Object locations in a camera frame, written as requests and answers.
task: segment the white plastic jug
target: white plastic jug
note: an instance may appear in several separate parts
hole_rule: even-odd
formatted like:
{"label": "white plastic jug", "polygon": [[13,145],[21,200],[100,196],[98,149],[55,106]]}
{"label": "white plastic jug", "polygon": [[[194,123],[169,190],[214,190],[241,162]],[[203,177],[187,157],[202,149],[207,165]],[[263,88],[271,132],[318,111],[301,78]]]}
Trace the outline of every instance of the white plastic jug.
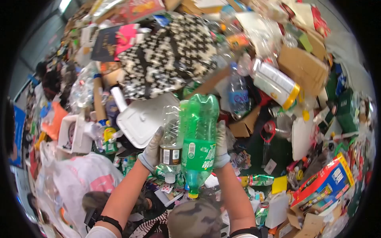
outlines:
{"label": "white plastic jug", "polygon": [[287,218],[288,196],[286,195],[286,191],[277,193],[268,202],[269,213],[265,221],[265,226],[269,229],[273,229],[283,223]]}

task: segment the white sleeve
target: white sleeve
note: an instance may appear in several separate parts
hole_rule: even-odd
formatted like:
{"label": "white sleeve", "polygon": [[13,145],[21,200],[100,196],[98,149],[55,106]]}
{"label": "white sleeve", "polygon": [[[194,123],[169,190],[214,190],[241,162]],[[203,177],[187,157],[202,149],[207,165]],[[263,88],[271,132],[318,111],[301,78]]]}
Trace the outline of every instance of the white sleeve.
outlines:
{"label": "white sleeve", "polygon": [[243,235],[235,236],[234,238],[258,238],[258,237],[252,234],[243,234]]}
{"label": "white sleeve", "polygon": [[105,227],[96,226],[90,230],[86,238],[117,238],[117,236]]}

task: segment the glove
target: glove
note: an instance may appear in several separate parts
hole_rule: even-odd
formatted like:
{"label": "glove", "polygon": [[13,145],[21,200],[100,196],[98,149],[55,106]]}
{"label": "glove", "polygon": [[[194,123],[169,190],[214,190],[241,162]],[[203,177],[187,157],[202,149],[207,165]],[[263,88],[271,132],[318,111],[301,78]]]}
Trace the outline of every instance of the glove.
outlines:
{"label": "glove", "polygon": [[155,167],[159,164],[159,143],[163,134],[164,129],[161,126],[157,129],[143,153],[138,155],[140,162],[151,172],[153,172]]}
{"label": "glove", "polygon": [[217,124],[216,136],[216,154],[213,163],[213,168],[221,168],[230,161],[230,155],[227,153],[226,146],[226,127],[225,121],[221,120]]}

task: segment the backpack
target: backpack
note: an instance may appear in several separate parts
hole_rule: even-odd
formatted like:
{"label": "backpack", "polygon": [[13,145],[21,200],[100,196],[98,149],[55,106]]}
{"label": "backpack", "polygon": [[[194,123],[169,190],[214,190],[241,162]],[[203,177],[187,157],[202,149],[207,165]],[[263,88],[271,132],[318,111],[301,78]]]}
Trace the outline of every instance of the backpack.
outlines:
{"label": "backpack", "polygon": [[204,19],[172,15],[155,35],[118,54],[126,98],[147,100],[200,81],[216,69],[216,48]]}

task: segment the wrist strap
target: wrist strap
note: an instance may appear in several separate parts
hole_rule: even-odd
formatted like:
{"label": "wrist strap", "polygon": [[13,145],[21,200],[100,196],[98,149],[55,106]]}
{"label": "wrist strap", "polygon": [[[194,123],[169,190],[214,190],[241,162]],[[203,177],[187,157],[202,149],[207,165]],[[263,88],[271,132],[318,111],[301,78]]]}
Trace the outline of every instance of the wrist strap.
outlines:
{"label": "wrist strap", "polygon": [[97,218],[96,222],[100,221],[100,220],[103,222],[108,222],[111,225],[115,226],[120,231],[120,234],[122,234],[122,232],[123,232],[122,227],[119,225],[119,222],[117,220],[112,219],[111,217],[108,217],[108,216],[99,216]]}
{"label": "wrist strap", "polygon": [[261,238],[261,235],[257,227],[250,227],[250,228],[236,230],[235,232],[230,234],[229,238],[235,237],[237,235],[242,235],[242,234],[252,234],[258,238]]}

